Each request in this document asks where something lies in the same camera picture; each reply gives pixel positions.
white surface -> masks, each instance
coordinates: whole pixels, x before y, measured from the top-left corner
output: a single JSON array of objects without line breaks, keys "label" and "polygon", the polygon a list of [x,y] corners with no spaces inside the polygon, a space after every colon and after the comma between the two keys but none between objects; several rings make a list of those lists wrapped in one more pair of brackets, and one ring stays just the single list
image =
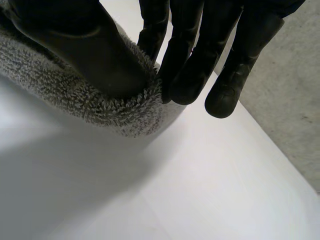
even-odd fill
[{"label": "white surface", "polygon": [[[119,15],[102,2],[136,41],[136,1]],[[224,120],[206,114],[209,89],[138,140],[0,79],[0,239],[315,240],[316,193],[240,104]]]}]

fingertip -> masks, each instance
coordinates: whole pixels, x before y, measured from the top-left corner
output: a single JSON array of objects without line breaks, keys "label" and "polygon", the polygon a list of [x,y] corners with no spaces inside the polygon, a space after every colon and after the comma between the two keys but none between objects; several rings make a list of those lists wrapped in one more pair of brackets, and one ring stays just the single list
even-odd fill
[{"label": "fingertip", "polygon": [[238,98],[231,87],[226,85],[213,86],[205,99],[204,107],[211,116],[224,119],[234,112],[237,102]]}]

hand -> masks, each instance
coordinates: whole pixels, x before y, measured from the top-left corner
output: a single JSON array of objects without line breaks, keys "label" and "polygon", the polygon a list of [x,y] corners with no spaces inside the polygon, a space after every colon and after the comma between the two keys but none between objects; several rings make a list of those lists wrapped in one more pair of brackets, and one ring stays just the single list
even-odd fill
[{"label": "hand", "polygon": [[92,86],[115,98],[143,92],[150,77],[99,0],[8,0],[6,15]]},{"label": "hand", "polygon": [[[240,18],[224,68],[205,101],[210,115],[228,117],[237,105],[260,52],[284,24],[282,18],[294,12],[303,2],[139,0],[144,25],[138,46],[153,62],[163,43],[171,8],[172,37],[158,72],[163,82],[163,103],[173,100],[188,105],[197,99]],[[190,56],[202,12],[199,40]]]}]

black glove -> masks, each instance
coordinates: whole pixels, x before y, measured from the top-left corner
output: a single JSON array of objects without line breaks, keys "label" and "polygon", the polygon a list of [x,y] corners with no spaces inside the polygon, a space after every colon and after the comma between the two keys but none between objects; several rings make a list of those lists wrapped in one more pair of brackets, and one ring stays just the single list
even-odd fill
[{"label": "black glove", "polygon": [[[214,70],[229,35],[236,36],[224,68],[205,101],[207,112],[228,117],[260,52],[304,0],[139,0],[144,19],[138,45],[156,60],[166,34],[169,4],[173,33],[159,77],[163,103],[193,103]],[[200,35],[192,55],[203,11]]]},{"label": "black glove", "polygon": [[110,97],[143,92],[147,74],[98,0],[8,0],[6,15]]}]

gray towel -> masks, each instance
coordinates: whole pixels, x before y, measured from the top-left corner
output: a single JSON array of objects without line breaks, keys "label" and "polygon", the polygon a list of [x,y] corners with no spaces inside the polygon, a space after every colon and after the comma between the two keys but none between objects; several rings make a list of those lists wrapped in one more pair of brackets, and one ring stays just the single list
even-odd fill
[{"label": "gray towel", "polygon": [[0,0],[0,75],[49,106],[125,137],[156,133],[183,111],[173,102],[162,104],[154,66],[121,27],[125,44],[149,75],[147,88],[129,100],[98,91],[66,62],[17,31],[2,14],[6,6],[7,0]]}]

